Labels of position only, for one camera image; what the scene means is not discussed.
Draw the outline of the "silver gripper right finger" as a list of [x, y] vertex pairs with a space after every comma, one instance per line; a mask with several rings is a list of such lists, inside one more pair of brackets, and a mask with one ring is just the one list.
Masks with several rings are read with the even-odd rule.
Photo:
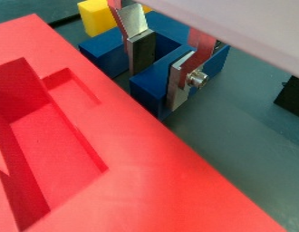
[[208, 75], [202, 71], [203, 65], [211, 58], [216, 39], [203, 31], [191, 28], [188, 45], [195, 50], [188, 51], [171, 65], [167, 107], [175, 111], [187, 101], [192, 87], [200, 89], [208, 82]]

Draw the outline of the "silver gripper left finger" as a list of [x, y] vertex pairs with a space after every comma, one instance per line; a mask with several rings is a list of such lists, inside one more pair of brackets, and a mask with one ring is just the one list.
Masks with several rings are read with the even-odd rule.
[[149, 29], [143, 5], [133, 0], [108, 0], [108, 6], [124, 37], [129, 72], [141, 73], [156, 58], [156, 33]]

